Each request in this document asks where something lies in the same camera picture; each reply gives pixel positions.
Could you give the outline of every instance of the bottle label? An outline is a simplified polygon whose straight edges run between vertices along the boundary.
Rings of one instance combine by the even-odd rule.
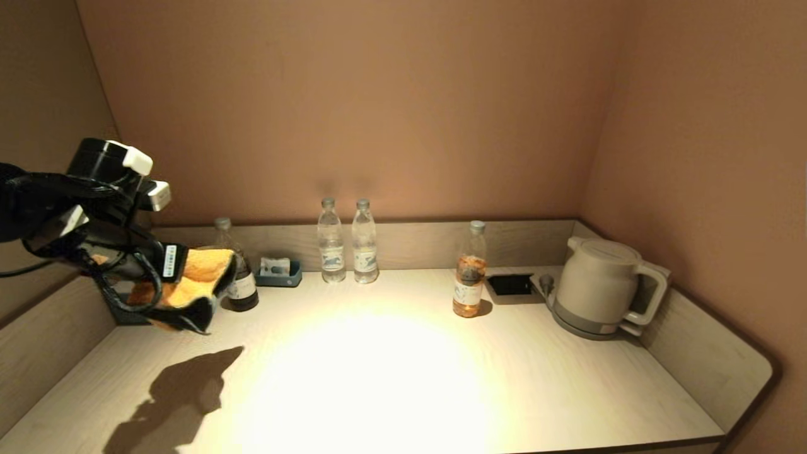
[[[454,300],[461,305],[476,306],[482,300],[482,283],[465,285],[459,281],[455,282]]]
[[[361,249],[353,250],[353,269],[360,273],[369,273],[375,271],[378,264],[375,261],[374,247],[362,247]]]
[[[247,276],[236,280],[227,287],[227,296],[229,296],[231,300],[243,300],[248,296],[252,296],[256,290],[255,276],[249,273]]]
[[[322,269],[324,271],[339,271],[345,267],[345,247],[329,247],[321,250]]]

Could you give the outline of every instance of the water bottle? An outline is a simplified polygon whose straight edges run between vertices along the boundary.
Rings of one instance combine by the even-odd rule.
[[[322,279],[325,282],[341,282],[345,279],[345,245],[342,242],[342,223],[336,212],[332,197],[322,199],[322,213],[316,225],[322,257]]]
[[[370,201],[359,199],[353,217],[353,277],[356,282],[369,284],[378,278],[375,253],[375,221],[370,213]]]
[[[249,310],[258,303],[255,275],[252,273],[244,250],[230,235],[230,227],[232,227],[230,218],[218,217],[215,219],[214,225],[218,232],[215,240],[216,247],[235,252],[236,280],[227,287],[231,309],[237,312]]]
[[[454,313],[460,317],[473,317],[479,312],[482,284],[487,270],[487,243],[485,223],[472,221],[470,232],[462,243],[454,275]]]

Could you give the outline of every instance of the pink wall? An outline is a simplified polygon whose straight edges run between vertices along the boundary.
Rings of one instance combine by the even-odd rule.
[[[2,2],[0,101],[0,162],[25,170],[64,172],[82,138],[114,134],[72,2]],[[21,242],[0,243],[0,270],[41,260]],[[0,279],[0,326],[74,275],[70,267],[53,265]]]
[[[737,453],[805,452],[807,2],[646,2],[583,217],[767,344]]]
[[[628,0],[78,0],[162,225],[573,216]]]

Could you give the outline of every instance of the electric kettle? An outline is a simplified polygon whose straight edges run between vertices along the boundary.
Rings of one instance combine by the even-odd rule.
[[[563,268],[554,295],[555,321],[595,340],[611,338],[618,328],[640,335],[659,309],[670,271],[645,262],[636,250],[617,242],[572,237],[568,245],[574,254]],[[630,310],[639,275],[658,283],[644,313]]]

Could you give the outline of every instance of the kettle lid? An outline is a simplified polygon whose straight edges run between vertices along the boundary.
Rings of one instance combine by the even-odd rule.
[[[632,247],[618,242],[593,238],[580,245],[587,255],[611,263],[629,265],[642,260],[642,256]]]

